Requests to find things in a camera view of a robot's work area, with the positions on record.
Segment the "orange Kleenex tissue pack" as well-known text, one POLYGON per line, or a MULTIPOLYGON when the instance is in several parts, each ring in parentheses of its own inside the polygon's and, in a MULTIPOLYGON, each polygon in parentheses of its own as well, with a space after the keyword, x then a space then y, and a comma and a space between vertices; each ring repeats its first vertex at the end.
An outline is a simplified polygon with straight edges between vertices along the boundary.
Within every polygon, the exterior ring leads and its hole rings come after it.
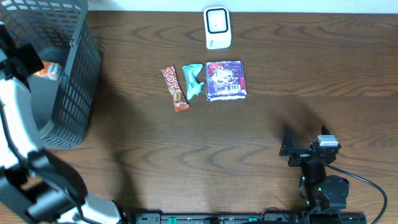
POLYGON ((57 81, 62 71, 59 63, 43 61, 44 68, 34 73, 35 77, 57 81))

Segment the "purple sanitary pad pack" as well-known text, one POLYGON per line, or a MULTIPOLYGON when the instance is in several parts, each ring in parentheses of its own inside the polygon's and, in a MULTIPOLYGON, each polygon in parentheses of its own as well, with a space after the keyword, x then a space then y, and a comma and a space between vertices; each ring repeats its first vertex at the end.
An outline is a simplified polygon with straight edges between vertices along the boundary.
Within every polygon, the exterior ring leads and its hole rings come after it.
POLYGON ((247 95, 243 62, 207 62, 205 68, 208 101, 244 99, 247 95))

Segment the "teal flushable wipes pack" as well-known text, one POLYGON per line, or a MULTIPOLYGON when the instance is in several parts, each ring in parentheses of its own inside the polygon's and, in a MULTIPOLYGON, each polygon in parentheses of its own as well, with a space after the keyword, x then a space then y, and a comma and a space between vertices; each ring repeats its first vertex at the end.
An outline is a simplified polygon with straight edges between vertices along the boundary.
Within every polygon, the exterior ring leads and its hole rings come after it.
POLYGON ((204 83, 198 81, 198 75, 202 68, 202 64, 190 64, 182 67, 187 83, 187 100, 191 100, 195 95, 199 95, 202 91, 204 83))

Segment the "chocolate bar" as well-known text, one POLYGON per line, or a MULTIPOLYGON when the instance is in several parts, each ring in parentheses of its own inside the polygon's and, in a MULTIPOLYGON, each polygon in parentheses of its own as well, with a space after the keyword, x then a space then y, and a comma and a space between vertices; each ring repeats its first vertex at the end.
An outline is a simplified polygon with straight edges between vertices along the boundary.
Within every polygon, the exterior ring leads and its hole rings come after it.
POLYGON ((190 109, 190 104, 188 103, 178 82, 178 77, 175 71, 175 67, 173 65, 169 65, 168 67, 161 68, 160 71, 164 77, 170 95, 173 99, 175 111, 179 112, 190 109))

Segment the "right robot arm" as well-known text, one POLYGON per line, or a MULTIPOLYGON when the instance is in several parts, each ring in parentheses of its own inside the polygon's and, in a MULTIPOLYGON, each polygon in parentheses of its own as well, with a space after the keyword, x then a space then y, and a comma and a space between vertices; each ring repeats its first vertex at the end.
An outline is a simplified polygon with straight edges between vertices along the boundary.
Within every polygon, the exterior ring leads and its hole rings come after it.
POLYGON ((295 147, 292 131, 284 131, 279 155, 288 157, 288 166, 300 167, 299 192, 317 212, 339 212, 346 208, 349 182, 338 175, 327 175, 325 167, 336 160, 341 145, 325 126, 305 149, 295 147))

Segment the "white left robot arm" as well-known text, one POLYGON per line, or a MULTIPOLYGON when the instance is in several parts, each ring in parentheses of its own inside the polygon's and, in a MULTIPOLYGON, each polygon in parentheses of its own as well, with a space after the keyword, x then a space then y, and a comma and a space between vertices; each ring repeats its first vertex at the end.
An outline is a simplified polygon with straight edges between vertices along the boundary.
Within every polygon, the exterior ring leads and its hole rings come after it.
POLYGON ((27 223, 127 223, 112 200, 88 192, 81 175, 46 150, 28 79, 44 65, 1 24, 1 202, 27 223))

